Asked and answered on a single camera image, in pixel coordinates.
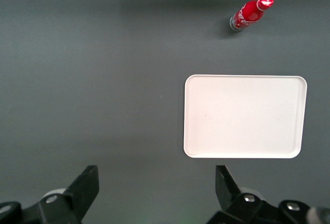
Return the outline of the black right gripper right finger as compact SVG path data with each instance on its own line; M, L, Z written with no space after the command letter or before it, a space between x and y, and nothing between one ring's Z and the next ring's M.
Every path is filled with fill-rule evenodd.
M238 187L228 168L216 166L216 195L221 210L208 223L278 223L277 208Z

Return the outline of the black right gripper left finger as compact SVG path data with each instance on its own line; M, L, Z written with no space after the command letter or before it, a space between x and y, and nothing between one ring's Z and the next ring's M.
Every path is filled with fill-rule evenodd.
M38 203L41 223L82 223L99 192L97 165L86 169L66 188L47 193Z

